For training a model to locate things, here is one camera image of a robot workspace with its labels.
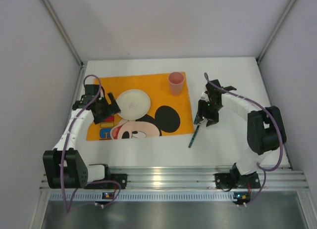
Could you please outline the green handled fork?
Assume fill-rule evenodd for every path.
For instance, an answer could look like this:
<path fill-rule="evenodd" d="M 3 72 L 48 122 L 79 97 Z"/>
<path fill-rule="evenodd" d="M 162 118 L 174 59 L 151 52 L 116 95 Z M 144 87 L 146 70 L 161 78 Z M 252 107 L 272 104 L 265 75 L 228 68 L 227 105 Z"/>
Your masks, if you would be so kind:
<path fill-rule="evenodd" d="M 198 110 L 194 120 L 194 125 L 198 125 L 204 120 L 203 109 L 205 104 L 208 102 L 209 102 L 209 97 L 208 97 L 207 91 L 204 91 L 200 97 L 200 100 L 198 101 Z"/>

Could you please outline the green handled spoon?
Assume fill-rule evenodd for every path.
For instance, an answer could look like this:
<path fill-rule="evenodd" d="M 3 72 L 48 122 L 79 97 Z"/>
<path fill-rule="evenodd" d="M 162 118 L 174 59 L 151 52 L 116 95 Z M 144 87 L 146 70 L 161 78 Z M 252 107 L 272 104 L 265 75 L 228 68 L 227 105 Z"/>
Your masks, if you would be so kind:
<path fill-rule="evenodd" d="M 191 148 L 191 147 L 192 147 L 193 142 L 194 142 L 194 140 L 195 140 L 195 138 L 196 138 L 196 136 L 197 136 L 197 134 L 198 134 L 200 125 L 201 125 L 201 123 L 202 123 L 204 120 L 205 120 L 204 117 L 202 117 L 202 118 L 197 117 L 197 116 L 195 117 L 194 125 L 196 126 L 196 128 L 195 128 L 195 130 L 194 130 L 194 133 L 193 133 L 193 135 L 192 135 L 192 138 L 191 138 L 191 140 L 190 140 L 190 143 L 189 143 L 189 145 L 188 145 L 188 148 Z"/>

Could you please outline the cream round plate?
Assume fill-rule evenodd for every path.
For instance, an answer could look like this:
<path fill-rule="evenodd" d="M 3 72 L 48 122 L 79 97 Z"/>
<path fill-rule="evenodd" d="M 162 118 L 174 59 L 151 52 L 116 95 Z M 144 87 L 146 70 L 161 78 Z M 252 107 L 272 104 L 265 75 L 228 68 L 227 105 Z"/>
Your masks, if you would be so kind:
<path fill-rule="evenodd" d="M 116 102 L 120 108 L 118 115 L 125 120 L 137 120 L 145 116 L 151 100 L 147 93 L 139 89 L 130 89 L 121 93 Z"/>

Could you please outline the orange cartoon cloth placemat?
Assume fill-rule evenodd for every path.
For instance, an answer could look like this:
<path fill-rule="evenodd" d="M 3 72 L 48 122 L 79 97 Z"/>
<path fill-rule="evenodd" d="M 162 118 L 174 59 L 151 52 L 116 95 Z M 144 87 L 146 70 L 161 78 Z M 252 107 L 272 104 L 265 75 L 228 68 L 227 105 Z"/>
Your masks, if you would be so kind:
<path fill-rule="evenodd" d="M 102 86 L 115 98 L 129 90 L 144 91 L 151 101 L 147 112 L 127 120 L 115 114 L 88 128 L 87 140 L 111 140 L 191 134 L 194 131 L 187 83 L 180 95 L 170 92 L 168 73 L 125 77 L 103 77 Z"/>

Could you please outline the pink plastic cup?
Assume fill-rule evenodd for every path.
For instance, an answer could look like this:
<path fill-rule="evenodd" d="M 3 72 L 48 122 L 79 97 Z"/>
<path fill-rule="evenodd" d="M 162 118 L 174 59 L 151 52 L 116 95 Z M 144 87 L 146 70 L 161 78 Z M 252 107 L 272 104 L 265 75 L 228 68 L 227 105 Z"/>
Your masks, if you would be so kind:
<path fill-rule="evenodd" d="M 172 72 L 168 76 L 169 88 L 172 95 L 180 95 L 185 77 L 181 72 Z"/>

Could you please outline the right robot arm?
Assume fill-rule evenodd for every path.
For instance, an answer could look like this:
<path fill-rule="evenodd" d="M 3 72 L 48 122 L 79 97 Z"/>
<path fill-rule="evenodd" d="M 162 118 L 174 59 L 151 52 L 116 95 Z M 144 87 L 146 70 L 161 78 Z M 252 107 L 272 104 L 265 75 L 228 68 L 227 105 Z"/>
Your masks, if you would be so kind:
<path fill-rule="evenodd" d="M 263 107 L 235 90 L 233 86 L 222 87 L 219 80 L 208 81 L 198 102 L 194 124 L 205 122 L 207 127 L 217 124 L 223 107 L 246 121 L 248 147 L 230 170 L 232 177 L 240 180 L 255 173 L 267 155 L 282 151 L 287 137 L 278 107 Z"/>

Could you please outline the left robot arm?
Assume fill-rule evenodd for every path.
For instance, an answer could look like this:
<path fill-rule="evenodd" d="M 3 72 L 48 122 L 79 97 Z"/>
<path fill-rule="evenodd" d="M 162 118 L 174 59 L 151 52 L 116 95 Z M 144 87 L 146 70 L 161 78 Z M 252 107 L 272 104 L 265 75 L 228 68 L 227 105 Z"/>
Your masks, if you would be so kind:
<path fill-rule="evenodd" d="M 116 177 L 107 164 L 89 162 L 84 142 L 91 124 L 104 122 L 120 109 L 113 94 L 108 93 L 108 102 L 99 85 L 85 84 L 84 89 L 81 99 L 72 106 L 71 118 L 60 140 L 43 154 L 48 185 L 53 189 L 117 189 L 112 183 Z"/>

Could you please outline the left aluminium frame post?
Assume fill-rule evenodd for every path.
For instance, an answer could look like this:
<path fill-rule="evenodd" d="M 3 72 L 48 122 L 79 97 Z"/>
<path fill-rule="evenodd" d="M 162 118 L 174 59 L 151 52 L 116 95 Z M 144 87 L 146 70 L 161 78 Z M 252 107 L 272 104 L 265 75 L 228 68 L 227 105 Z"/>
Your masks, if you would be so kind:
<path fill-rule="evenodd" d="M 43 4 L 45 10 L 48 12 L 51 20 L 53 21 L 55 27 L 57 28 L 59 34 L 61 35 L 64 43 L 68 47 L 69 51 L 71 52 L 73 58 L 75 59 L 76 63 L 79 66 L 83 66 L 83 61 L 80 58 L 77 50 L 75 49 L 75 46 L 73 45 L 67 31 L 65 30 L 62 22 L 60 21 L 55 9 L 53 8 L 50 0 L 40 0 L 41 3 Z"/>

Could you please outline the aluminium frame post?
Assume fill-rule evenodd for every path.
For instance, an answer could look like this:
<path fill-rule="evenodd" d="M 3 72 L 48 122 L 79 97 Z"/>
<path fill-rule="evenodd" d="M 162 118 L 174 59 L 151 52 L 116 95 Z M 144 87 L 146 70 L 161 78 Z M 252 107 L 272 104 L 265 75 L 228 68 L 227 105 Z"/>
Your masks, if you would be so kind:
<path fill-rule="evenodd" d="M 283 8 L 281 15 L 279 16 L 276 24 L 274 25 L 272 31 L 269 34 L 268 39 L 266 40 L 263 48 L 261 49 L 258 57 L 256 58 L 256 62 L 259 65 L 267 52 L 269 51 L 270 47 L 274 43 L 275 39 L 277 38 L 280 30 L 282 29 L 283 25 L 286 23 L 289 15 L 291 14 L 292 10 L 296 6 L 299 0 L 288 0 L 286 6 Z"/>
<path fill-rule="evenodd" d="M 69 51 L 71 52 L 73 58 L 75 59 L 76 63 L 79 66 L 83 66 L 83 61 L 80 58 L 77 50 L 75 49 L 75 46 L 73 45 L 67 31 L 65 30 L 62 22 L 60 21 L 55 9 L 53 8 L 50 0 L 40 0 L 41 3 L 43 4 L 45 10 L 48 12 L 51 20 L 53 21 L 55 27 L 57 28 L 59 34 L 61 35 L 64 43 L 68 47 Z"/>

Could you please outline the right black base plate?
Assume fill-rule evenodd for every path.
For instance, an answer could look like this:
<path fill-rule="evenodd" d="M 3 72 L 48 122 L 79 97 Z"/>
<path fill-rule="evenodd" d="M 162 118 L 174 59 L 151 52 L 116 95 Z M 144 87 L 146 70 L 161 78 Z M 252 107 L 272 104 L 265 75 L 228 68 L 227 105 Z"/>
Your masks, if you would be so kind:
<path fill-rule="evenodd" d="M 216 189 L 230 191 L 232 189 L 259 189 L 261 183 L 256 172 L 249 175 L 233 176 L 230 173 L 217 173 L 214 175 Z"/>

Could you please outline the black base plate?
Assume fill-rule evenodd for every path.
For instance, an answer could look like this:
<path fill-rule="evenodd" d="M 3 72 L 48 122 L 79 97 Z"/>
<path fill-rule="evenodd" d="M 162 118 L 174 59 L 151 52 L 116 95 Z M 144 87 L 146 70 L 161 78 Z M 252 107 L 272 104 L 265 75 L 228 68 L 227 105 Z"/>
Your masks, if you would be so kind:
<path fill-rule="evenodd" d="M 102 180 L 88 183 L 84 189 L 119 189 L 117 184 L 110 181 L 117 182 L 121 189 L 125 189 L 127 186 L 127 174 L 110 174 Z"/>
<path fill-rule="evenodd" d="M 261 183 L 256 172 L 249 175 L 233 176 L 230 173 L 217 173 L 214 175 L 216 189 L 230 191 L 232 189 L 259 189 Z"/>

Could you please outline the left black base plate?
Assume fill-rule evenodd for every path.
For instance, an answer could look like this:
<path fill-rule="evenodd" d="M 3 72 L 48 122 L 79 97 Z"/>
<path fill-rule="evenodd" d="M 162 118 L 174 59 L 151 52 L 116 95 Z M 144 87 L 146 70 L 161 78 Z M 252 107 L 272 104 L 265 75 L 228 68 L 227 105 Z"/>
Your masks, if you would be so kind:
<path fill-rule="evenodd" d="M 127 186 L 127 174 L 110 174 L 102 180 L 88 183 L 84 189 L 119 189 L 117 184 L 110 181 L 117 182 L 121 189 L 125 189 Z"/>

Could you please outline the aluminium mounting rail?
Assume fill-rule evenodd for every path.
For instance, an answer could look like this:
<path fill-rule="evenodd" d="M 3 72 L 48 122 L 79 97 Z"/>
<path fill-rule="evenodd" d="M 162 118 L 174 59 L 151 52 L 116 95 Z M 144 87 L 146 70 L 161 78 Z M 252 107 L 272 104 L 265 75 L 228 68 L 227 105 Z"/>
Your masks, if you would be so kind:
<path fill-rule="evenodd" d="M 141 190 L 216 190 L 215 174 L 227 173 L 227 167 L 110 167 L 110 172 L 127 174 L 126 189 Z M 279 168 L 266 174 L 266 191 L 308 190 L 302 171 Z"/>

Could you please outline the right aluminium frame post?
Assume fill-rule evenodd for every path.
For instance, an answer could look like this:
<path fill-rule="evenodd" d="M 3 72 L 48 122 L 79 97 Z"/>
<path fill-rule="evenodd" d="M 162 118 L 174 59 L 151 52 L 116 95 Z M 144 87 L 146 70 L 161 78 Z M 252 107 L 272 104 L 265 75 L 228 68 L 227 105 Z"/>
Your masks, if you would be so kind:
<path fill-rule="evenodd" d="M 283 25 L 286 23 L 289 15 L 291 14 L 292 10 L 296 6 L 299 0 L 288 0 L 286 6 L 283 8 L 281 15 L 279 16 L 276 24 L 274 25 L 272 31 L 269 34 L 268 39 L 266 40 L 263 48 L 261 49 L 258 57 L 256 58 L 256 62 L 259 65 L 267 52 L 269 51 L 270 47 L 274 43 L 275 39 L 277 38 L 280 30 L 282 29 Z"/>

